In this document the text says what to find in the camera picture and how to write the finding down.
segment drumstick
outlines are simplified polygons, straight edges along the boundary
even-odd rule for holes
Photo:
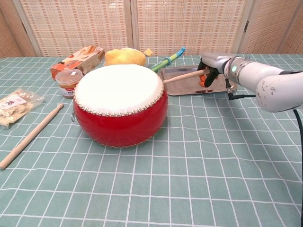
[[[190,78],[190,77],[196,77],[196,76],[200,76],[200,75],[204,75],[204,74],[208,74],[208,73],[209,73],[209,69],[198,70],[198,71],[195,71],[195,72],[190,72],[190,73],[183,74],[183,75],[180,75],[180,76],[177,76],[177,77],[173,77],[171,79],[165,79],[163,81],[163,83],[167,84],[167,83],[178,81],[178,80],[181,80],[181,79],[187,79],[187,78]]]
[[[1,162],[0,169],[5,169],[21,151],[36,137],[36,135],[57,115],[64,107],[59,103]]]

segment metal tray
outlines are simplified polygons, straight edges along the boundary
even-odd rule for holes
[[[193,66],[183,66],[183,67],[173,67],[173,68],[162,68],[158,71],[158,75],[162,80],[170,79],[182,74],[190,73],[196,71],[197,65]],[[209,87],[201,87],[199,85],[200,78],[192,77],[188,79],[183,79],[175,82],[166,84],[167,93],[170,96],[179,95],[190,95],[199,93],[213,93],[213,92],[226,92],[225,88],[225,77],[224,75],[219,75],[213,84]],[[232,90],[237,89],[237,84],[230,81]]]

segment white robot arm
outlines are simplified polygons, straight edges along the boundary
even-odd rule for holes
[[[206,53],[201,55],[198,70],[210,69],[205,87],[219,74],[255,93],[259,106],[268,112],[281,112],[303,106],[303,71],[286,71],[249,61],[237,55]],[[232,92],[227,86],[230,99]]]

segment drumhead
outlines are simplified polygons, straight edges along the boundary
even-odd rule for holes
[[[75,102],[99,115],[129,115],[152,106],[164,84],[151,69],[136,64],[110,65],[86,74],[77,84]]]

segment table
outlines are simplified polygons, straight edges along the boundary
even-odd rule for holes
[[[147,66],[163,58],[150,57]],[[303,54],[250,58],[303,69]],[[65,105],[0,171],[1,227],[300,226],[301,144],[292,111],[268,113],[254,98],[229,101],[224,92],[170,96],[153,138],[105,148],[71,121],[72,102],[49,70],[61,59],[0,59],[0,98],[21,86],[45,97],[0,130],[0,159],[59,102]],[[199,61],[184,55],[169,67]],[[248,91],[240,86],[237,93]]]

